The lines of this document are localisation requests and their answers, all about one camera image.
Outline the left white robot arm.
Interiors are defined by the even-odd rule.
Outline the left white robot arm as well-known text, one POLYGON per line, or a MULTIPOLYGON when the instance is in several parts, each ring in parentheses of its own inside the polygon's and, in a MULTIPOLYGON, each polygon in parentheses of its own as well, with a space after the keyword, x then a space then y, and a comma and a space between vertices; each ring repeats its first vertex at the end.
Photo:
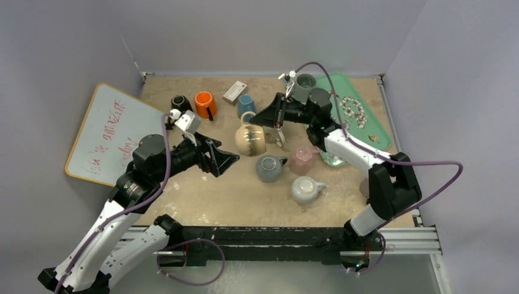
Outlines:
POLYGON ((201 238, 186 240, 183 226, 172 217, 155 219, 139 237, 122 248, 118 242, 162 194, 170 177, 197 166, 219 177, 239 160, 222 151, 218 140, 195 134, 170 148, 158 134, 141 139, 126 172, 119 177, 88 234, 57 267, 45 268, 39 282, 55 293, 109 293, 147 255, 166 249, 188 252, 201 238))

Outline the tan brown round mug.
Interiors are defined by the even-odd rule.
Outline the tan brown round mug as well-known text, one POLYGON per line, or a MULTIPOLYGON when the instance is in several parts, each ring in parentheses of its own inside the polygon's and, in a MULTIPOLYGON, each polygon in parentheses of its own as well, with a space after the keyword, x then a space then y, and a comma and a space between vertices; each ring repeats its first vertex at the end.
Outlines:
POLYGON ((267 151, 267 143, 263 127, 245 122, 247 115, 255 116, 256 113, 246 111, 242 114, 241 126, 237 129, 234 139, 239 154, 255 157, 267 151))

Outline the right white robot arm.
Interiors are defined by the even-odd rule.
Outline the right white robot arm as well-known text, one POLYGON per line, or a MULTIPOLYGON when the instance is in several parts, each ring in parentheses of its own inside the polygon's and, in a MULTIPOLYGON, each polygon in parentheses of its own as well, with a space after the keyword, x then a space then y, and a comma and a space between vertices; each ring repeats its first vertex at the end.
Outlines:
POLYGON ((331 117, 331 94, 325 89, 310 91, 306 103, 285 99, 278 92, 264 110, 250 119, 262 127, 278 127, 284 121, 302 123, 310 143, 351 164, 368 179, 368 205, 345 224, 343 240, 358 249, 368 235, 422 198, 414 169, 404 153, 391 155, 380 151, 351 134, 331 117))

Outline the grey mug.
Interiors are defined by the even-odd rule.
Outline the grey mug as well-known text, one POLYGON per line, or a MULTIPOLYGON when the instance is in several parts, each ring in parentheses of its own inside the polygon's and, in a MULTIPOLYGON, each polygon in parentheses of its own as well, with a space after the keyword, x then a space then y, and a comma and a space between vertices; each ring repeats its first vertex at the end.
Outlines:
POLYGON ((305 104, 310 91, 316 87, 316 78, 308 73, 302 73, 297 74, 293 80, 291 95, 296 101, 305 104))

